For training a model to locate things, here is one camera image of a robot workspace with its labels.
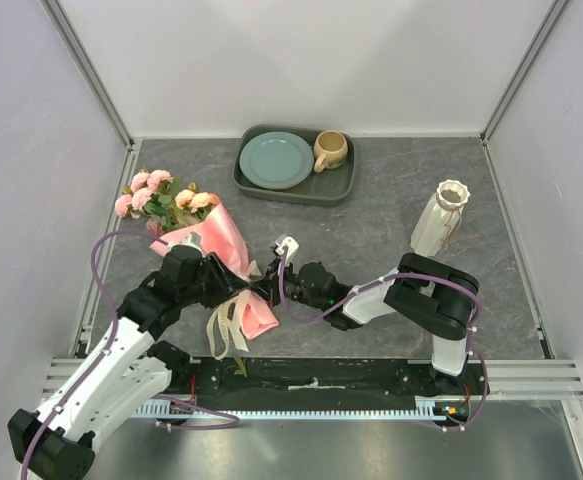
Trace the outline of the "pink wrapping paper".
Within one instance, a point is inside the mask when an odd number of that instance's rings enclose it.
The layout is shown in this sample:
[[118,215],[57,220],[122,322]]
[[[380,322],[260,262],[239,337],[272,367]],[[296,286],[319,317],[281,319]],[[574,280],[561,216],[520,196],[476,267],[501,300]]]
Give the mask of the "pink wrapping paper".
[[[215,253],[234,274],[247,279],[259,272],[257,264],[248,256],[246,243],[225,206],[215,206],[206,218],[195,225],[180,228],[160,237],[168,244],[180,244],[190,233],[201,237],[205,253]],[[279,325],[267,302],[255,293],[249,293],[238,310],[243,336],[253,340]]]

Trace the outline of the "beige ribbon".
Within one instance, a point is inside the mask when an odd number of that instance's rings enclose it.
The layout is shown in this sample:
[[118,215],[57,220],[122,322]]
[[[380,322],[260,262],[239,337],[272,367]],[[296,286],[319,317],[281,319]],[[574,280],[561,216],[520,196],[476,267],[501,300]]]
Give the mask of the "beige ribbon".
[[[242,331],[242,320],[249,306],[252,292],[242,288],[228,300],[222,301],[212,312],[206,325],[206,335],[211,356],[215,360],[224,359],[230,347],[248,352],[245,336]],[[215,330],[218,330],[220,339],[224,345],[221,352],[216,351]]]

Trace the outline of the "pink flower bunch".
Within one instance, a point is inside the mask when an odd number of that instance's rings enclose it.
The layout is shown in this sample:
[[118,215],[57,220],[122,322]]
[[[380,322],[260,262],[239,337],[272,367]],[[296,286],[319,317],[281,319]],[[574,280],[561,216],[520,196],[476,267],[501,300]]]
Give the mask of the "pink flower bunch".
[[180,187],[180,178],[169,171],[144,168],[137,172],[114,203],[120,218],[147,218],[146,228],[161,236],[201,223],[221,203],[210,192],[199,191],[195,183]]

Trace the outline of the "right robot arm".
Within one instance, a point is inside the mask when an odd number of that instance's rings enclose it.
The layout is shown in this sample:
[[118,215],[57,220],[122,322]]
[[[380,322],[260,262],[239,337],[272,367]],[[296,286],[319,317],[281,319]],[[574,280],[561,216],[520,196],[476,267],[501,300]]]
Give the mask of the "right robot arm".
[[295,273],[287,255],[278,253],[258,287],[273,306],[288,310],[293,301],[320,312],[298,322],[325,321],[341,331],[397,313],[432,337],[431,386],[444,394],[471,390],[465,370],[482,303],[479,281],[462,270],[407,253],[387,274],[351,286],[339,282],[320,262],[305,264]]

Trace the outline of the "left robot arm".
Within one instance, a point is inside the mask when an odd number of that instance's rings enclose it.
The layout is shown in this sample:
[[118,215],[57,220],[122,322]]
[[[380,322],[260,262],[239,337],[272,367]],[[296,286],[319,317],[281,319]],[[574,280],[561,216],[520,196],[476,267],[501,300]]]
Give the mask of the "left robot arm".
[[21,478],[84,478],[96,451],[142,404],[189,385],[190,356],[162,340],[165,330],[184,308],[217,307],[247,285],[216,254],[173,247],[160,269],[125,296],[69,379],[35,411],[19,409],[9,420]]

